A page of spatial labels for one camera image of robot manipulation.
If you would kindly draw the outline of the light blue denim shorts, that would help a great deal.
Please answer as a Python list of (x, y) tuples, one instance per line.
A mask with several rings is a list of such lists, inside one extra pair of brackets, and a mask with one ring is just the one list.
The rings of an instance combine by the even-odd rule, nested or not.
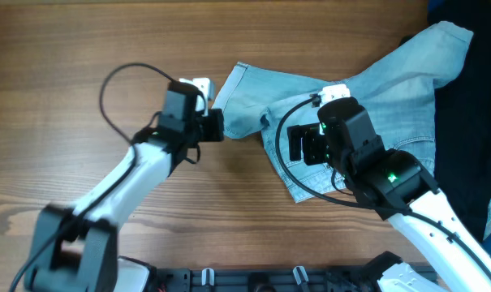
[[(347, 177), (364, 171), (350, 155), (374, 139), (388, 149), (409, 152), (435, 168), (435, 92), (456, 79), (474, 34), (448, 21), (419, 32), (362, 73), (343, 81), (348, 97), (322, 106), (310, 100), (327, 87), (324, 80), (269, 71), (238, 63), (214, 107), (232, 139), (260, 133), (273, 167), (296, 202), (314, 192), (344, 188)], [(317, 165), (292, 161), (288, 128), (321, 122), (330, 159)]]

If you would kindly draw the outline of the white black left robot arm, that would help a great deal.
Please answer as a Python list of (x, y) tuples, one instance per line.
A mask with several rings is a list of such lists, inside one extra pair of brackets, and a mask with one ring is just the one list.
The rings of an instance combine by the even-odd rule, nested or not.
[(156, 186), (187, 161), (189, 149), (223, 139), (223, 117), (209, 109), (208, 78), (169, 83), (163, 109), (137, 132), (123, 160), (68, 207), (37, 218), (27, 263), (16, 276), (28, 291), (147, 291), (155, 268), (118, 253), (118, 233)]

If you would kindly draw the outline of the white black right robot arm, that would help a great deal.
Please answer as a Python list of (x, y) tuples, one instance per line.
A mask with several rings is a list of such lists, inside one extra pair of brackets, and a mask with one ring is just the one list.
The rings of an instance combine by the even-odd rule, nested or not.
[(322, 195), (293, 174), (288, 178), (319, 199), (376, 212), (416, 247), (451, 290), (491, 291), (489, 254), (425, 167), (409, 152), (385, 149), (368, 111), (355, 98), (323, 103), (314, 94), (304, 104), (318, 109), (318, 121), (288, 127), (290, 159), (329, 164), (355, 199)]

